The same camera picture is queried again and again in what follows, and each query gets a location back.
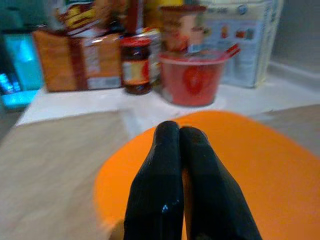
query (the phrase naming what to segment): red jar lid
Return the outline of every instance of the red jar lid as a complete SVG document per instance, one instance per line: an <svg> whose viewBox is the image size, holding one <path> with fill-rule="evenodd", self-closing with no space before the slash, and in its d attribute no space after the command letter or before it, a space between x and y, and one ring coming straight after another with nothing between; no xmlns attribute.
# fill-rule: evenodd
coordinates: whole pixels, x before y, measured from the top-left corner
<svg viewBox="0 0 320 240"><path fill-rule="evenodd" d="M131 36L120 40L123 47L144 47L151 44L151 40L147 37Z"/></svg>

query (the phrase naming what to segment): orange package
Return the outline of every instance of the orange package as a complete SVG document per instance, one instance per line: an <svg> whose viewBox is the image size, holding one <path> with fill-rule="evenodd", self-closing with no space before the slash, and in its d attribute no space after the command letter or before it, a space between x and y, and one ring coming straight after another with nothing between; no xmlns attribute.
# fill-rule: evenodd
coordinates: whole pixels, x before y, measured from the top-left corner
<svg viewBox="0 0 320 240"><path fill-rule="evenodd" d="M42 30L33 37L49 92L119 88L119 35L68 37Z"/></svg>

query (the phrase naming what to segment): jar lid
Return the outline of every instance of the jar lid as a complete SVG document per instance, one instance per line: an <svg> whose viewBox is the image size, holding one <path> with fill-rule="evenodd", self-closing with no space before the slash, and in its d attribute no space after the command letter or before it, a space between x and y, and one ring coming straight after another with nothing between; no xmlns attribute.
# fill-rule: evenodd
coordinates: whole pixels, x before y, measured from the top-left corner
<svg viewBox="0 0 320 240"><path fill-rule="evenodd" d="M197 53L162 52L159 58L161 62L168 64L200 66L221 64L230 57L224 51L203 50Z"/></svg>
<svg viewBox="0 0 320 240"><path fill-rule="evenodd" d="M150 43L151 40L149 38L141 36L125 37L120 40L120 44L123 47L144 47L148 46Z"/></svg>
<svg viewBox="0 0 320 240"><path fill-rule="evenodd" d="M172 12L204 12L206 11L206 6L185 4L179 6L162 6L160 7L162 11L172 11Z"/></svg>

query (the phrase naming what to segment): wall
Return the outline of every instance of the wall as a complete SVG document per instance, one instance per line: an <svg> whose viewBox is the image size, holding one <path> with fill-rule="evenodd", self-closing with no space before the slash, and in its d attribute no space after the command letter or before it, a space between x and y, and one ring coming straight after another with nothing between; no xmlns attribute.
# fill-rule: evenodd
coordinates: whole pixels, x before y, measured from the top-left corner
<svg viewBox="0 0 320 240"><path fill-rule="evenodd" d="M286 0L271 59L320 74L319 13L319 0Z"/></svg>
<svg viewBox="0 0 320 240"><path fill-rule="evenodd" d="M16 27L7 7L19 8L20 17L24 24L38 25L47 21L44 0L0 0L0 30Z"/></svg>

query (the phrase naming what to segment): jar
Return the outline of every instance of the jar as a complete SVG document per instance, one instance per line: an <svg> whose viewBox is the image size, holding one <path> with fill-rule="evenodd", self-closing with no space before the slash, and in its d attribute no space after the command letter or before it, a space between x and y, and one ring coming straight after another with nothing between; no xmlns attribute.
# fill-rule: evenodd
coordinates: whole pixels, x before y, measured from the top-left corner
<svg viewBox="0 0 320 240"><path fill-rule="evenodd" d="M121 44L122 82L130 94L147 94L152 85L149 76L151 40L147 37L125 37Z"/></svg>
<svg viewBox="0 0 320 240"><path fill-rule="evenodd" d="M159 79L160 76L160 63L159 53L161 51L161 33L157 28L144 28L143 33L138 37L145 37L151 40L150 44L150 57L149 57L149 69L150 69L150 82L154 86L154 82Z"/></svg>

